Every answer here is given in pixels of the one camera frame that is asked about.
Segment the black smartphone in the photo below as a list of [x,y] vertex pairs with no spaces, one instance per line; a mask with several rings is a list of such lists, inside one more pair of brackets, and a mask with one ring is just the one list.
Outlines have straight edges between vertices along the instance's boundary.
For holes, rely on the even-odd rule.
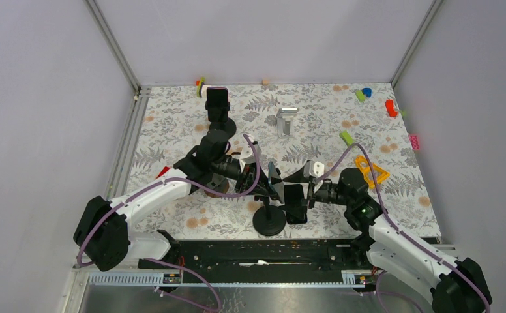
[[300,184],[285,185],[284,211],[287,223],[290,225],[306,224],[308,221],[307,209],[303,187]]

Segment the black round-base phone stand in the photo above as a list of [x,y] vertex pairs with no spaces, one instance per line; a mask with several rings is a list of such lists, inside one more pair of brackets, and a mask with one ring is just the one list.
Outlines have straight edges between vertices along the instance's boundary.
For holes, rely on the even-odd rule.
[[256,232],[266,237],[279,234],[286,225],[286,215],[280,208],[283,203],[273,201],[269,195],[254,196],[254,200],[262,202],[252,218]]

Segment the blue-edged smartphone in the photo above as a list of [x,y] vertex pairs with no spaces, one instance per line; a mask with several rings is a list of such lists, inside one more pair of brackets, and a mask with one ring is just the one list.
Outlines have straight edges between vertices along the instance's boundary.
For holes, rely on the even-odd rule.
[[279,169],[275,166],[273,162],[268,163],[267,179],[268,183],[270,179],[281,179]]

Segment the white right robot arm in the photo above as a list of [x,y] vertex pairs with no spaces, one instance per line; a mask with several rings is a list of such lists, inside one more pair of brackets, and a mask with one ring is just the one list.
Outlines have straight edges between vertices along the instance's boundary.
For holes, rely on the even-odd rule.
[[368,193],[358,168],[341,171],[337,183],[324,179],[323,164],[309,161],[284,178],[286,202],[311,206],[316,202],[343,205],[344,217],[360,235],[350,252],[361,269],[370,265],[397,277],[418,291],[434,312],[488,312],[492,296],[479,264],[458,260],[398,225]]

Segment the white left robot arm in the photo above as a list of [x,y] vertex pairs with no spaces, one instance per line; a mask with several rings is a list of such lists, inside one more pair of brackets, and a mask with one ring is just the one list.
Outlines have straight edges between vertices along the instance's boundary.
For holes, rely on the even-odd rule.
[[[148,185],[128,194],[105,200],[96,196],[88,201],[73,235],[79,251],[79,267],[95,265],[109,271],[127,258],[154,260],[164,268],[173,267],[179,251],[161,233],[134,232],[133,227],[167,204],[203,190],[221,198],[242,196],[265,197],[274,201],[284,198],[284,183],[274,165],[264,173],[261,149],[252,136],[245,134],[248,148],[238,158],[227,153],[229,136],[223,130],[210,130],[199,145]],[[214,178],[235,182],[235,193],[215,189]]]

